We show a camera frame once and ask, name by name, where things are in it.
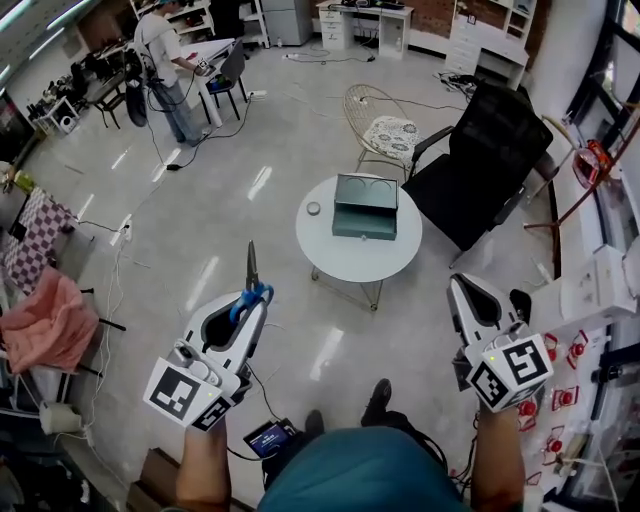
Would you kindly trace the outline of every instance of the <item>small screen device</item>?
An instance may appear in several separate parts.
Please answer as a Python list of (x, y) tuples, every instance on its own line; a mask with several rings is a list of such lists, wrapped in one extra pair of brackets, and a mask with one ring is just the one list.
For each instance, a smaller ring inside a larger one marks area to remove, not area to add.
[(298, 433), (288, 419), (277, 422), (268, 421), (248, 436), (244, 442), (261, 459), (269, 457), (287, 446)]

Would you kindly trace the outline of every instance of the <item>black shoe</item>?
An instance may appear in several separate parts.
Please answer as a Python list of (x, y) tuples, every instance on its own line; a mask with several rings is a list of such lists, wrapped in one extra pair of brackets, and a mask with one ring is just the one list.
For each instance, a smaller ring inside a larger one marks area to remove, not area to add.
[(318, 409), (314, 409), (307, 415), (307, 419), (304, 420), (304, 431), (312, 437), (324, 434), (324, 420)]
[(391, 400), (391, 382), (389, 379), (382, 379), (373, 388), (373, 394), (369, 400), (369, 405), (362, 415), (360, 424), (363, 427), (375, 424), (375, 419), (380, 418), (385, 412), (387, 412), (387, 405)]

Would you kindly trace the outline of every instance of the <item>tiled floor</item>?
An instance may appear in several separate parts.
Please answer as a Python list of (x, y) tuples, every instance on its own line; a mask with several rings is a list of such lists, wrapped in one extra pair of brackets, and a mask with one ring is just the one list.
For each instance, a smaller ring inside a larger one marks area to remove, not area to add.
[[(149, 130), (134, 127), (124, 108), (117, 111), (122, 130), (106, 129), (90, 111), (71, 135), (46, 142), (28, 163), (40, 184), (74, 212), (88, 204), (83, 220), (118, 228), (133, 215), (133, 239), (124, 245), (119, 265), (124, 298), (114, 315), (128, 331), (110, 337), (111, 363), (92, 427), (98, 452), (127, 481), (137, 478), (147, 448), (160, 446), (180, 457), (180, 429), (145, 406), (141, 396), (156, 358), (168, 352), (190, 313), (243, 286), (249, 239), (255, 241), (261, 278), (276, 290), (268, 321), (282, 327), (265, 328), (253, 359), (276, 413), (300, 426), (318, 408), (328, 428), (355, 426), (373, 385), (387, 377), (394, 389), (391, 407), (440, 443), (450, 466), (465, 464), (476, 399), (471, 391), (457, 391), (450, 365), (460, 345), (445, 294), (454, 245), (424, 220), (416, 258), (385, 283), (380, 310), (372, 314), (310, 280), (311, 265), (294, 229), (306, 193), (353, 170), (359, 154), (340, 99), (328, 97), (367, 83), (432, 105), (463, 107), (465, 99), (432, 76), (443, 65), (435, 57), (410, 52), (400, 62), (320, 65), (283, 60), (287, 51), (252, 54), (247, 89), (264, 89), (267, 98), (251, 105), (236, 137), (204, 144), (195, 162), (178, 173), (158, 173)], [(363, 49), (353, 54), (366, 57)], [(233, 115), (225, 98), (221, 102), (222, 117)], [(425, 136), (461, 115), (418, 106), (407, 112)], [(194, 116), (204, 120), (201, 109)], [(168, 125), (161, 114), (151, 123), (166, 158), (176, 146)], [(238, 126), (232, 118), (218, 133)], [(446, 151), (446, 141), (438, 147)], [(177, 161), (190, 154), (184, 148)], [(271, 172), (266, 182), (259, 180), (258, 190), (256, 177), (265, 167)], [(380, 164), (365, 164), (362, 171), (400, 178), (395, 168)], [(541, 234), (525, 233), (522, 223), (544, 220), (547, 210), (544, 198), (518, 208), (459, 270), (505, 290), (532, 289), (531, 283), (541, 281), (532, 258), (550, 268), (549, 243)], [(112, 234), (94, 226), (83, 230), (97, 240), (80, 284), (96, 288), (96, 307), (105, 315), (120, 242), (110, 245)], [(119, 299), (114, 284), (111, 308)], [(98, 353), (92, 365), (100, 366)], [(94, 387), (92, 377), (81, 377), (73, 390), (87, 418)], [(261, 395), (251, 391), (227, 418), (230, 446), (249, 454), (242, 437), (269, 419)], [(230, 465), (234, 495), (256, 504), (262, 494), (259, 465), (233, 456)]]

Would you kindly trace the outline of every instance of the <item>black chair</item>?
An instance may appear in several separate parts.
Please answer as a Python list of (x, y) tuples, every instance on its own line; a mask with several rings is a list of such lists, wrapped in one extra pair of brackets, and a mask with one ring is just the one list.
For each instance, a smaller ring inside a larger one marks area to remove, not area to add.
[(456, 127), (419, 143), (414, 164), (451, 134), (450, 154), (415, 173), (402, 188), (460, 249), (458, 258), (501, 225), (524, 195), (523, 182), (553, 136), (520, 94), (482, 83)]
[[(242, 41), (236, 41), (229, 53), (229, 56), (225, 59), (225, 61), (220, 66), (220, 74), (228, 80), (228, 85), (216, 89), (215, 91), (211, 91), (214, 99), (216, 100), (216, 107), (220, 108), (220, 103), (218, 103), (218, 94), (226, 92), (229, 96), (229, 100), (231, 100), (231, 105), (233, 106), (233, 110), (236, 113), (236, 117), (240, 120), (240, 114), (238, 113), (238, 109), (236, 108), (236, 104), (233, 101), (233, 96), (231, 95), (231, 90), (238, 84), (240, 86), (240, 90), (242, 91), (242, 97), (244, 98), (244, 102), (247, 102), (247, 93), (244, 90), (244, 85), (242, 83), (242, 73), (244, 72), (244, 54), (242, 49)], [(200, 95), (200, 100), (202, 101), (202, 106), (204, 108), (204, 112), (207, 115), (207, 121), (211, 124), (211, 119), (209, 118), (209, 112), (207, 111), (207, 107), (204, 104), (204, 98), (202, 94)]]

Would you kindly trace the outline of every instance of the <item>teal shirt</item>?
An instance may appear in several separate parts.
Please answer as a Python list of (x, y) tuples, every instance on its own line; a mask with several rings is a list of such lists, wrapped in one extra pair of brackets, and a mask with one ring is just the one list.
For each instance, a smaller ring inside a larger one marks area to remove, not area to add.
[(442, 467), (404, 432), (336, 430), (280, 473), (259, 512), (469, 512)]

